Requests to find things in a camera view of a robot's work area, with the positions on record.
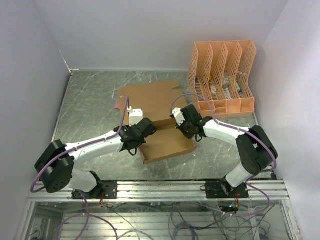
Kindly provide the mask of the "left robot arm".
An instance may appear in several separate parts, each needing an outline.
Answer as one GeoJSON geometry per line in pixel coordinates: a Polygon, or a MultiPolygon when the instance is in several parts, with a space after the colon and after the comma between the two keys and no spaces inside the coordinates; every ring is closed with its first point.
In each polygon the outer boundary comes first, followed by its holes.
{"type": "Polygon", "coordinates": [[[132,126],[122,125],[88,140],[62,143],[55,140],[49,144],[34,165],[37,181],[49,194],[64,188],[75,190],[73,199],[99,199],[117,197],[117,185],[101,180],[94,171],[80,170],[80,165],[106,154],[127,151],[135,156],[146,138],[157,131],[156,125],[147,117],[132,126]]]}

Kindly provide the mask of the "brown cardboard box sheet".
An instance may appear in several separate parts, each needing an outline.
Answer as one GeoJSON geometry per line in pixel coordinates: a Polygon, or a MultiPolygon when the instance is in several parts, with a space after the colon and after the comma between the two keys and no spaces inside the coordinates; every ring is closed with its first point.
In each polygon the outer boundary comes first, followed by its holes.
{"type": "Polygon", "coordinates": [[[156,126],[155,134],[146,138],[146,143],[139,147],[144,164],[177,157],[191,153],[196,145],[193,140],[184,137],[176,129],[176,120],[171,118],[171,105],[186,107],[184,97],[176,100],[183,94],[180,83],[177,81],[157,81],[127,85],[118,90],[120,110],[124,110],[125,96],[129,96],[129,104],[133,109],[141,109],[143,116],[149,118],[156,126]]]}

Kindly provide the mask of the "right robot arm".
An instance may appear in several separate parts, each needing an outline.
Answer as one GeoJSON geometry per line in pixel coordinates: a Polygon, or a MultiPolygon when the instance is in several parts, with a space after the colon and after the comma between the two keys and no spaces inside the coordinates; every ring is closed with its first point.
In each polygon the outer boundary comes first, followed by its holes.
{"type": "Polygon", "coordinates": [[[246,198],[246,181],[274,167],[278,158],[276,148],[262,127],[239,127],[224,123],[212,116],[203,117],[193,105],[172,110],[176,128],[187,139],[197,142],[210,139],[230,146],[221,163],[228,169],[220,179],[208,180],[202,190],[208,198],[246,198]]]}

